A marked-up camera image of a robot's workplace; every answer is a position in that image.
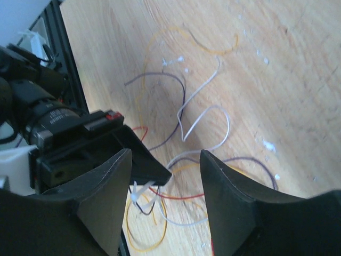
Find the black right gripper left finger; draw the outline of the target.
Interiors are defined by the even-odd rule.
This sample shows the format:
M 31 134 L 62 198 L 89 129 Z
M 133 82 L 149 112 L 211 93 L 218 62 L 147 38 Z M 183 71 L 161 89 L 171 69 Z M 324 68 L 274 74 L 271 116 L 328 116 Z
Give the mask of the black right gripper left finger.
M 1 191 L 1 255 L 116 255 L 132 152 L 41 195 Z

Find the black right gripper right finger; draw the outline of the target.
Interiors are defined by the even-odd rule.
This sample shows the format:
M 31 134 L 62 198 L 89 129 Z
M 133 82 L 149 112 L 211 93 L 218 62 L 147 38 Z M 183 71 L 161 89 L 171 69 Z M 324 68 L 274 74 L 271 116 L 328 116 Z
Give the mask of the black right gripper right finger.
M 215 255 L 340 255 L 340 191 L 288 195 L 200 154 Z

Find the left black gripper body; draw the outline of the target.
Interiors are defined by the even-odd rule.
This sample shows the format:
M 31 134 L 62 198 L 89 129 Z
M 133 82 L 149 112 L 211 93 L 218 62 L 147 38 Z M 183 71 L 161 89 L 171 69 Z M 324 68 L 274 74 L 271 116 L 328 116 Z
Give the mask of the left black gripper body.
M 164 186 L 171 173 L 124 124 L 119 112 L 97 111 L 79 116 L 70 109 L 56 109 L 31 123 L 29 185 L 37 193 L 67 183 L 100 166 L 123 149 L 132 153 L 129 183 L 153 181 Z

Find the white zip tie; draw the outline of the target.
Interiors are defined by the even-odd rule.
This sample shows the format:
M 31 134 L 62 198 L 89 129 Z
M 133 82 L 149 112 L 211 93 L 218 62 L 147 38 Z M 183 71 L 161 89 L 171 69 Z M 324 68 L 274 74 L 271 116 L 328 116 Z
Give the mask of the white zip tie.
M 140 212 L 144 215 L 150 215 L 153 207 L 155 205 L 156 202 L 156 196 L 148 203 L 144 204 L 144 205 L 140 205 L 138 203 L 138 200 L 141 196 L 144 195 L 144 193 L 152 186 L 154 185 L 155 182 L 154 181 L 148 181 L 147 183 L 145 183 L 140 189 L 137 188 L 137 181 L 133 182 L 133 189 L 130 192 L 130 199 L 132 201 L 132 203 L 134 204 L 134 206 L 136 206 Z

